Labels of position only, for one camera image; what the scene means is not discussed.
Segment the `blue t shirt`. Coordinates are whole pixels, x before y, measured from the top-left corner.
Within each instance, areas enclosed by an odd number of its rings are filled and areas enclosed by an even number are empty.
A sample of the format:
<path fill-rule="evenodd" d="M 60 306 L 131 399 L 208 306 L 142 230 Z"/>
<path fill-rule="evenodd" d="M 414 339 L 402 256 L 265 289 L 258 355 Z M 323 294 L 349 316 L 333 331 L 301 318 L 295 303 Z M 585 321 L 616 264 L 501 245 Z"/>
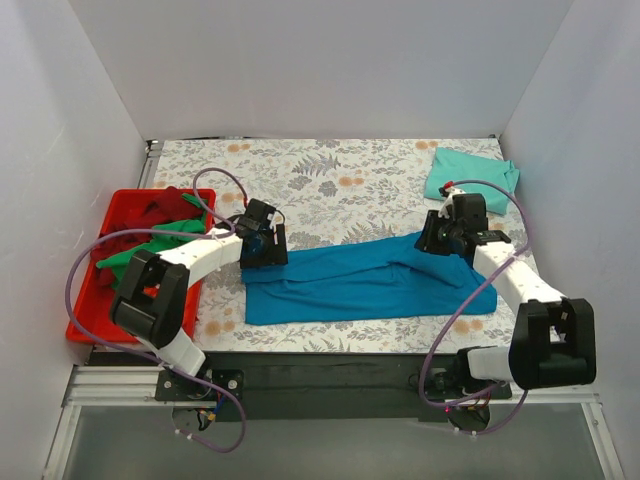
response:
<path fill-rule="evenodd" d="M 493 287 L 457 255 L 415 248 L 404 236 L 296 250 L 284 266 L 247 269 L 245 321 L 266 326 L 453 314 L 465 301 L 468 315 L 495 311 Z"/>

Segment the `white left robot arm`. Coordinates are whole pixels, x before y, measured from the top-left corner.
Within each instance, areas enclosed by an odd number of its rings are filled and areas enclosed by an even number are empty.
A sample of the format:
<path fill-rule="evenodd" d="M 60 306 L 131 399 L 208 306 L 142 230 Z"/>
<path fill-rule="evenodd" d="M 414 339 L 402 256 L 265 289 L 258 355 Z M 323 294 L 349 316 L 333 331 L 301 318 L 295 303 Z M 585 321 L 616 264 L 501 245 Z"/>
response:
<path fill-rule="evenodd" d="M 212 228 L 179 247 L 131 257 L 116 290 L 110 320 L 147 346 L 164 365 L 180 371 L 178 387 L 193 400 L 213 386 L 204 369 L 206 356 L 182 327 L 189 289 L 228 264 L 242 269 L 288 263 L 285 226 L 280 211 L 251 199 L 243 214 L 226 228 Z"/>

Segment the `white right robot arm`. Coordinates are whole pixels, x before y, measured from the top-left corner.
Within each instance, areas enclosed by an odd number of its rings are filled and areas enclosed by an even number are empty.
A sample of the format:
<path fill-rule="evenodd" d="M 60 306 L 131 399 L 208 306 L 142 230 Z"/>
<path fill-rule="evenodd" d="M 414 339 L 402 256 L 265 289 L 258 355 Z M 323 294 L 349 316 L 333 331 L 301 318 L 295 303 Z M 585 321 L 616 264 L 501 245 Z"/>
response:
<path fill-rule="evenodd" d="M 594 310 L 546 283 L 520 257 L 511 239 L 492 230 L 479 193 L 450 186 L 445 202 L 427 214 L 416 249 L 458 255 L 492 287 L 515 315 L 506 347 L 460 350 L 435 377 L 464 397 L 490 384 L 513 382 L 525 390 L 588 385 L 597 373 Z"/>

